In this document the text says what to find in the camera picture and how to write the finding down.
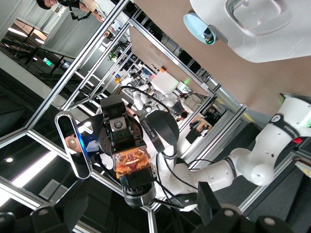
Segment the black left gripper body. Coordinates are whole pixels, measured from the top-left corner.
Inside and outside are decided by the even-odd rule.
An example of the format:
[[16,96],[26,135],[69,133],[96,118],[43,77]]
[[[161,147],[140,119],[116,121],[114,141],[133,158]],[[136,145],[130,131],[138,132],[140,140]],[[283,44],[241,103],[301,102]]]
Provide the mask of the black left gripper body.
[[143,131],[138,121],[128,115],[107,118],[100,131],[100,148],[115,162],[134,159],[134,153],[144,145]]

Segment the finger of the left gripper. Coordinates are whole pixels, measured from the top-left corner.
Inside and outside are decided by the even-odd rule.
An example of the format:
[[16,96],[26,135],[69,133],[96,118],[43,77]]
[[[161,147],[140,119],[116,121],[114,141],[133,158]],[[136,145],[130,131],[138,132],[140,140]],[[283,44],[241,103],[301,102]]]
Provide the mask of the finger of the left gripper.
[[142,127],[136,119],[136,114],[125,106],[119,95],[101,99],[101,110],[104,117],[102,148],[107,147],[104,136],[110,143],[112,155],[145,145]]

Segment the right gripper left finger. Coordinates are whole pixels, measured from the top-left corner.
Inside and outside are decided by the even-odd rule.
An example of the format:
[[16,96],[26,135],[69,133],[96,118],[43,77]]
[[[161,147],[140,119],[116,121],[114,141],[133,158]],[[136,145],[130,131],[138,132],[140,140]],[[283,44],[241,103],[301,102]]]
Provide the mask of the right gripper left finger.
[[55,205],[43,205],[30,215],[16,219],[0,214],[2,233],[70,233],[88,205],[89,181],[76,181]]

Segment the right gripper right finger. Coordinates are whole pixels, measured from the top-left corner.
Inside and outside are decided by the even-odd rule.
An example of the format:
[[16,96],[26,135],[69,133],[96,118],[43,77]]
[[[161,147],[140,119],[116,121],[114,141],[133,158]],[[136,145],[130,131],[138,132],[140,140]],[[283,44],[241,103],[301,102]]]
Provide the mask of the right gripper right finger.
[[207,182],[198,184],[198,210],[202,225],[197,233],[292,233],[293,230],[274,216],[260,216],[252,222],[232,208],[223,208]]

